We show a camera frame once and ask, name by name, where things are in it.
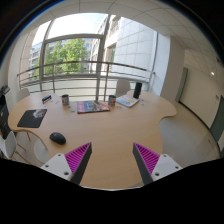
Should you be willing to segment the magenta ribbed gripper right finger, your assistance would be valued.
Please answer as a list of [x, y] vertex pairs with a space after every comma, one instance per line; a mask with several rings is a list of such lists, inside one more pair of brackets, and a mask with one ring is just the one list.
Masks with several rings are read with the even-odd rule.
[[168, 154], [159, 155], [138, 143], [133, 144], [133, 154], [144, 185], [182, 169]]

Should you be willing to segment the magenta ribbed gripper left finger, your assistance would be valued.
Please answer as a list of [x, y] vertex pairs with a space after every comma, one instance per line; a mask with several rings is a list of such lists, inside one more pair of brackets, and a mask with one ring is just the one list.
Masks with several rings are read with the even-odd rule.
[[79, 185], [92, 154], [92, 144], [86, 143], [67, 154], [58, 153], [42, 169]]

